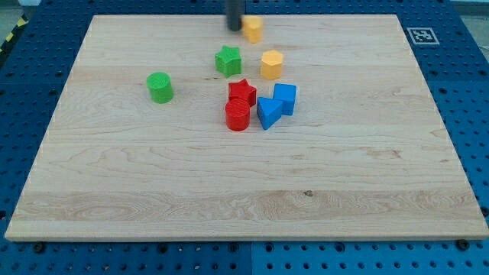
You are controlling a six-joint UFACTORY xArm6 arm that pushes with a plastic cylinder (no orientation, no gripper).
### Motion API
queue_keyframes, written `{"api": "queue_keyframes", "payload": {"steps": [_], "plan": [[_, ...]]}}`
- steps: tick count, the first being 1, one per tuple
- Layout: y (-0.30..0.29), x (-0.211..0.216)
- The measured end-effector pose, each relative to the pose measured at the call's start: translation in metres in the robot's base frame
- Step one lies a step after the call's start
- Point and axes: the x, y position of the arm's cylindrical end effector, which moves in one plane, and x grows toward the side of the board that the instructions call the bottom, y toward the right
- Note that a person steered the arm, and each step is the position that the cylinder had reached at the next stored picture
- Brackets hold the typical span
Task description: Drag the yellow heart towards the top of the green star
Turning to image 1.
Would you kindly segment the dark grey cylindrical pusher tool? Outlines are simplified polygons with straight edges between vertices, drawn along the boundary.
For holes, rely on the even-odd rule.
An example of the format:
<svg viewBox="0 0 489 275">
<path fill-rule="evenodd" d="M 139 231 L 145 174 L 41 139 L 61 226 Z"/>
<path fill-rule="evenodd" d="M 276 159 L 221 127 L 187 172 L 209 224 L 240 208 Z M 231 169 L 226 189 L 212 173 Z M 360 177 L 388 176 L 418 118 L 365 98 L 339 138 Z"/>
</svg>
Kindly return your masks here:
<svg viewBox="0 0 489 275">
<path fill-rule="evenodd" d="M 243 11 L 244 0 L 225 0 L 226 26 L 230 31 L 241 30 Z"/>
</svg>

